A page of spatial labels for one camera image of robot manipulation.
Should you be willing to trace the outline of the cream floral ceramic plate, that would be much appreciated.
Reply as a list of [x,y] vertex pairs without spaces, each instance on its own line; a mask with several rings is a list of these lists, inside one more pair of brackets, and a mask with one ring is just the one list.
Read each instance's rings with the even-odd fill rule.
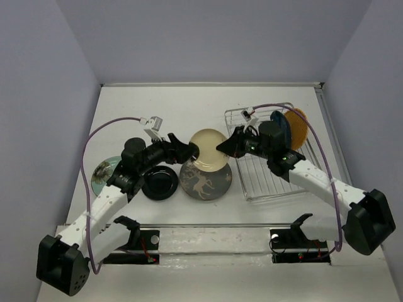
[[199,156],[193,161],[195,167],[203,172],[217,172],[229,161],[229,156],[216,147],[226,141],[226,136],[218,130],[206,128],[196,132],[190,139],[199,148]]

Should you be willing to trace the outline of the grey reindeer snowflake plate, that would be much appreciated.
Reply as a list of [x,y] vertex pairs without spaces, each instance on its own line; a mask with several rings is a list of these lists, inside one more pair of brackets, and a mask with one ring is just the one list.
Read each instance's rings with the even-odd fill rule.
[[192,162],[182,165],[179,183],[187,195],[199,201],[213,201],[227,193],[232,184],[232,169],[226,164],[215,172],[197,169]]

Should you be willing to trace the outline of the dark blue leaf-shaped plate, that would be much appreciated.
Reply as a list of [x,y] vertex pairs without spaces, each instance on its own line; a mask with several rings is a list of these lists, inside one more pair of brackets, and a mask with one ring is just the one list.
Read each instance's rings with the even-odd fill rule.
[[287,148],[291,148],[292,133],[290,129],[290,124],[285,115],[280,111],[275,110],[271,113],[270,120],[277,123],[277,125],[280,127],[280,130],[284,133],[285,144]]

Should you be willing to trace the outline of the round woven wicker plate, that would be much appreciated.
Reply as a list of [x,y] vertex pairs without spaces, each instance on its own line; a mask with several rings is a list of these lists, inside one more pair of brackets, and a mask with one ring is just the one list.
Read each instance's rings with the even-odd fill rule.
[[290,125],[292,136],[291,149],[297,151],[304,145],[308,137],[309,127],[306,124],[307,117],[299,108],[288,110],[285,113],[285,117]]

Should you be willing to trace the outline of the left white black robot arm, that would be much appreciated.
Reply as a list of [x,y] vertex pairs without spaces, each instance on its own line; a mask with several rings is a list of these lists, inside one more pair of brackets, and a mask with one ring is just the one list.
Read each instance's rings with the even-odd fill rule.
[[194,143],[183,143],[174,134],[147,146],[141,138],[124,144],[121,161],[98,197],[87,200],[87,209],[56,236],[39,243],[36,277],[68,296],[84,287],[90,270],[99,272],[104,258],[120,247],[131,249],[139,242],[140,225],[114,215],[142,189],[145,175],[158,164],[184,164],[199,156]]

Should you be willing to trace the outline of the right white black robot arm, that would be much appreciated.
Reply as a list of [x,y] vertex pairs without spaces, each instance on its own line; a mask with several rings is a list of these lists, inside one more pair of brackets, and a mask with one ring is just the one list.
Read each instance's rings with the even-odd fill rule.
[[346,242],[362,255],[370,255],[391,235],[396,225],[383,192],[364,191],[345,184],[316,167],[302,154],[286,145],[285,134],[274,121],[264,121],[253,132],[238,126],[229,137],[180,142],[168,135],[174,145],[174,159],[183,164],[192,160],[205,172],[216,172],[230,157],[247,154],[264,159],[272,174],[299,186],[336,210],[336,217],[315,221],[309,219],[290,230],[291,242],[303,247],[314,239]]

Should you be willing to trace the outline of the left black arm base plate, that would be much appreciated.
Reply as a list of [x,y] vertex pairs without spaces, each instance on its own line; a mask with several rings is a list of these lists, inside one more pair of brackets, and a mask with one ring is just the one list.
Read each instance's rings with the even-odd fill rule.
[[160,261],[159,241],[159,230],[141,229],[136,242],[131,241],[115,250],[103,261],[103,264],[157,265]]

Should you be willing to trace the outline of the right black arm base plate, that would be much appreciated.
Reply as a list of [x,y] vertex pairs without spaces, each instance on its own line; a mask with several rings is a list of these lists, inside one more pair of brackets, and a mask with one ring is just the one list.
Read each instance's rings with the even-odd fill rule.
[[269,248],[274,264],[331,263],[327,242],[308,240],[291,228],[271,229]]

